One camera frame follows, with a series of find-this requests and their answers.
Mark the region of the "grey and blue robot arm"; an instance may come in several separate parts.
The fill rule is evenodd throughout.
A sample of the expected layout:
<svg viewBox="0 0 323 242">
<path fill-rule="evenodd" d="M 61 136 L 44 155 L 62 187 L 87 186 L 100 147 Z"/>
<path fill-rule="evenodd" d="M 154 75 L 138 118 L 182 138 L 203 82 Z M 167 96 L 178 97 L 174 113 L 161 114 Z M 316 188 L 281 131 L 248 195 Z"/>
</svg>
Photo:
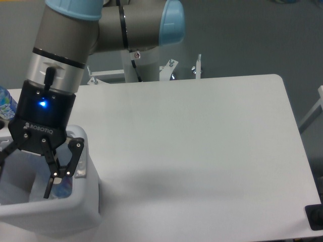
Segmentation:
<svg viewBox="0 0 323 242">
<path fill-rule="evenodd" d="M 48 198 L 57 178 L 74 175 L 84 149 L 84 139 L 69 137 L 66 128 L 88 57 L 114 50 L 138 54 L 184 36 L 180 1 L 46 1 L 1 166 L 16 150 L 43 156 Z"/>
</svg>

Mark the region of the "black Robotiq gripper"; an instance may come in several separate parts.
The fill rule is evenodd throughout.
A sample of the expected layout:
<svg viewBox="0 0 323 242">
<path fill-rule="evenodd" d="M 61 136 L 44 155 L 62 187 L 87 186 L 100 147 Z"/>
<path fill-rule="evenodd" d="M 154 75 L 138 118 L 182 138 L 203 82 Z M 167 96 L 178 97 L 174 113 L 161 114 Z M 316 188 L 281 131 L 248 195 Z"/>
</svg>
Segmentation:
<svg viewBox="0 0 323 242">
<path fill-rule="evenodd" d="M 44 155 L 50 170 L 44 199 L 49 198 L 56 178 L 74 175 L 84 148 L 83 138 L 67 137 L 66 132 L 75 98 L 73 93 L 45 90 L 43 85 L 24 81 L 15 117 L 11 121 L 1 119 L 1 130 L 8 128 L 13 139 L 1 151 L 1 176 L 6 159 L 17 149 Z M 72 157 L 61 166 L 56 148 L 65 141 Z"/>
</svg>

